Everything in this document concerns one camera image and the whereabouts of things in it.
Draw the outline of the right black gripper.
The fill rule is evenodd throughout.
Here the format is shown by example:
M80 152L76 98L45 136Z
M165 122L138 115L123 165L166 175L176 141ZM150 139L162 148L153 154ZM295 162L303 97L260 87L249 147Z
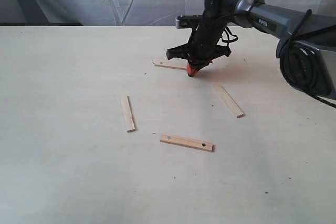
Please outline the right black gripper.
M188 42L166 51L168 60L180 58L188 60L187 74L194 77L201 69L221 56L229 56L231 49L218 44L227 27L228 18L204 17L198 26L191 29Z

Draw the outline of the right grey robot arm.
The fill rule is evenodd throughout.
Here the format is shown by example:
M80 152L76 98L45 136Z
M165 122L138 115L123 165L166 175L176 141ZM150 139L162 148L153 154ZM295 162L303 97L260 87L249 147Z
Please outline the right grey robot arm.
M229 56L237 40L228 28L242 28L278 38L280 71L293 88L319 100L335 99L335 18L271 6L264 0L204 0L201 15L176 18L178 29L189 28L186 44L168 49L168 59L187 61L194 76L214 59Z

